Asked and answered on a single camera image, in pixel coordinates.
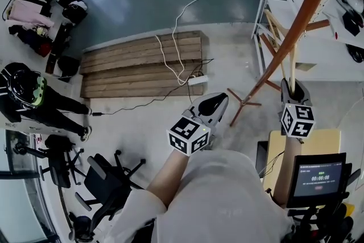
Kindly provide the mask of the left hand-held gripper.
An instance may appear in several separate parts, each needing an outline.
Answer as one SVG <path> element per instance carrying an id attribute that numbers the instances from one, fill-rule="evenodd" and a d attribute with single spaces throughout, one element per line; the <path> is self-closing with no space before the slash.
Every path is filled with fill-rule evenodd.
<path id="1" fill-rule="evenodd" d="M 228 104 L 229 98 L 224 92 L 195 99 L 167 130 L 168 144 L 186 156 L 208 147 Z"/>

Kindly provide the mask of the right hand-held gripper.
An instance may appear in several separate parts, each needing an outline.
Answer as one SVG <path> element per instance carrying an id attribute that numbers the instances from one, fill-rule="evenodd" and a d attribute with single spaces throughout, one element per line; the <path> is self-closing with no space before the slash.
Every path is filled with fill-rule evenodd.
<path id="1" fill-rule="evenodd" d="M 301 81 L 296 81 L 296 100 L 291 98 L 289 83 L 283 78 L 280 83 L 282 113 L 281 135 L 298 140 L 308 138 L 315 127 L 315 109 L 311 96 Z"/>

